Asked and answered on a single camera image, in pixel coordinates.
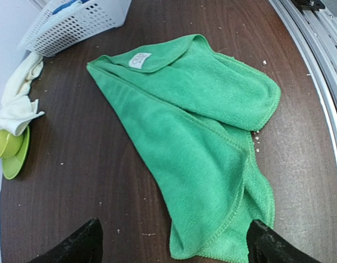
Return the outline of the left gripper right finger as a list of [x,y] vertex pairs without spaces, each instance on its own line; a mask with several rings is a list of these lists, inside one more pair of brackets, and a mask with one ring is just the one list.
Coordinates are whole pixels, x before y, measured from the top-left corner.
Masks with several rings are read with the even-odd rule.
[[253,220],[247,232],[249,262],[313,262],[313,257],[300,251],[261,220]]

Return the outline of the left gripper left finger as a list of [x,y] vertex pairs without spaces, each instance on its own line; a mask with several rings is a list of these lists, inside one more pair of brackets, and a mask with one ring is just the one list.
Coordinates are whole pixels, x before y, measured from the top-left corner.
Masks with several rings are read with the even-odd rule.
[[100,220],[91,219],[60,244],[31,262],[102,262],[103,238]]

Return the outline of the green microfiber towel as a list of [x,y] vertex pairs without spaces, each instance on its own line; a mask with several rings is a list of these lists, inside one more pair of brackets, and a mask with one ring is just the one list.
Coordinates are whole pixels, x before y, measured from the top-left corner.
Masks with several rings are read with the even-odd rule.
[[279,86],[200,34],[102,55],[87,70],[159,186],[171,256],[247,262],[250,223],[275,221],[252,132],[276,111]]

